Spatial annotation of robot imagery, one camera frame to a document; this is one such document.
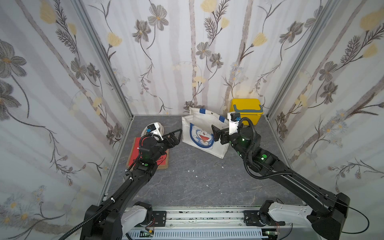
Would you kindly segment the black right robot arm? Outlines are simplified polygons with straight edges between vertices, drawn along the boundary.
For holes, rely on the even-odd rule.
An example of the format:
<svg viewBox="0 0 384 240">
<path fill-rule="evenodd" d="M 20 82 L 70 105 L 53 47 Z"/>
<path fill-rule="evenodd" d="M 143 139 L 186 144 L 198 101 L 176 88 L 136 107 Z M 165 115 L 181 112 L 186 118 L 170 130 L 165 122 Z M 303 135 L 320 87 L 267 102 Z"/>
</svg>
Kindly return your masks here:
<svg viewBox="0 0 384 240">
<path fill-rule="evenodd" d="M 292 223 L 311 227 L 326 240 L 341 236 L 350 198 L 334 194 L 290 169 L 277 156 L 260 147 L 261 136 L 250 126 L 241 126 L 234 133 L 213 126 L 214 140 L 230 146 L 243 159 L 246 172 L 257 180 L 270 179 L 299 197 L 304 206 L 284 205 L 272 200 L 263 203 L 254 214 L 245 214 L 245 223 L 251 226 L 282 226 Z"/>
</svg>

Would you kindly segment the yellow lunch box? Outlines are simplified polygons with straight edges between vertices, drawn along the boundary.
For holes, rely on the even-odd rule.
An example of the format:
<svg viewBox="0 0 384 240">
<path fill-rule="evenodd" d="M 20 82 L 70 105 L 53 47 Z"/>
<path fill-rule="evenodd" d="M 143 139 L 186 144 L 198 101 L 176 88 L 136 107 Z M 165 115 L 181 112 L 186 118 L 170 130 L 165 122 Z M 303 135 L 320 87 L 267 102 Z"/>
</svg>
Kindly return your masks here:
<svg viewBox="0 0 384 240">
<path fill-rule="evenodd" d="M 241 117 L 249 118 L 256 125 L 264 109 L 258 99 L 232 99 L 230 112 L 237 112 Z"/>
</svg>

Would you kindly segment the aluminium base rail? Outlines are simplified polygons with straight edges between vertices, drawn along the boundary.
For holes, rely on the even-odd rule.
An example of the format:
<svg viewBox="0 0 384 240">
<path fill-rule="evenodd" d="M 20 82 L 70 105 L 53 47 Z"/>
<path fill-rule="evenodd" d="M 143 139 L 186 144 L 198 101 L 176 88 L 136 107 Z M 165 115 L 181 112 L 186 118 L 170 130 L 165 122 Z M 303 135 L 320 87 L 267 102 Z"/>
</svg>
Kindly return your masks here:
<svg viewBox="0 0 384 240">
<path fill-rule="evenodd" d="M 268 240 L 320 240 L 310 227 L 292 220 L 261 225 L 256 222 L 259 207 L 154 207 L 149 225 L 137 225 L 131 230 L 143 230 L 151 235 L 155 230 L 172 229 L 260 229 Z"/>
</svg>

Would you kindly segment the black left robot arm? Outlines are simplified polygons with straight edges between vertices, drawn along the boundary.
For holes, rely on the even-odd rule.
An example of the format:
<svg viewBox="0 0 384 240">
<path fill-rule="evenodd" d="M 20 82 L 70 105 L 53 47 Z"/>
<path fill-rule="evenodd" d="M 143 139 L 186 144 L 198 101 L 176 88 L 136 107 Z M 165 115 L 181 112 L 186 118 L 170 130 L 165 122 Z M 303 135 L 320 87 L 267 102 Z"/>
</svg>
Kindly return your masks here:
<svg viewBox="0 0 384 240">
<path fill-rule="evenodd" d="M 141 137 L 139 154 L 126 171 L 125 182 L 108 200 L 87 209 L 80 224 L 82 240 L 121 240 L 133 227 L 151 223 L 151 205 L 136 203 L 131 208 L 128 205 L 155 175 L 159 158 L 181 142 L 182 132 L 178 129 L 164 136 L 148 134 Z"/>
</svg>

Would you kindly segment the red Christmas jute bag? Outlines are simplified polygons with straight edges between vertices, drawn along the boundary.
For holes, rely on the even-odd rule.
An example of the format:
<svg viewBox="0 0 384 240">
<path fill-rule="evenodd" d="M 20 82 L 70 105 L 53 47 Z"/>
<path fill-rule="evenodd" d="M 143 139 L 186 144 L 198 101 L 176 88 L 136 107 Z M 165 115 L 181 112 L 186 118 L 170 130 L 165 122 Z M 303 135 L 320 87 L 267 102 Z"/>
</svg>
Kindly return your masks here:
<svg viewBox="0 0 384 240">
<path fill-rule="evenodd" d="M 164 134 L 163 125 L 160 124 L 159 122 L 156 122 L 154 124 L 159 125 L 160 134 L 163 135 Z M 129 159 L 126 163 L 127 169 L 130 167 L 130 165 L 134 162 L 134 160 L 139 155 L 139 141 L 140 141 L 140 139 L 141 138 L 139 137 L 139 138 L 135 138 L 135 140 L 134 140 L 134 144 L 133 144 Z M 169 150 L 167 150 L 166 153 L 158 159 L 157 164 L 158 164 L 158 170 L 164 170 L 164 169 L 167 169 L 169 167 Z"/>
</svg>

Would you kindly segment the white Doraemon canvas bag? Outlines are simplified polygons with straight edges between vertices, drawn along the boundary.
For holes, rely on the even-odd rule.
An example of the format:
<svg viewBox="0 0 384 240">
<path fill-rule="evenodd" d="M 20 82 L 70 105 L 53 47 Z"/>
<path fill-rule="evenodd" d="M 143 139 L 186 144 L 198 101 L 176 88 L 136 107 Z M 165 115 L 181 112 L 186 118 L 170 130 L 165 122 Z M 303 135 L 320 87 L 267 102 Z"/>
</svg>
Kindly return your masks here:
<svg viewBox="0 0 384 240">
<path fill-rule="evenodd" d="M 212 126 L 224 130 L 229 120 L 206 109 L 189 108 L 189 115 L 182 117 L 182 141 L 192 147 L 223 159 L 229 148 L 214 140 Z"/>
</svg>

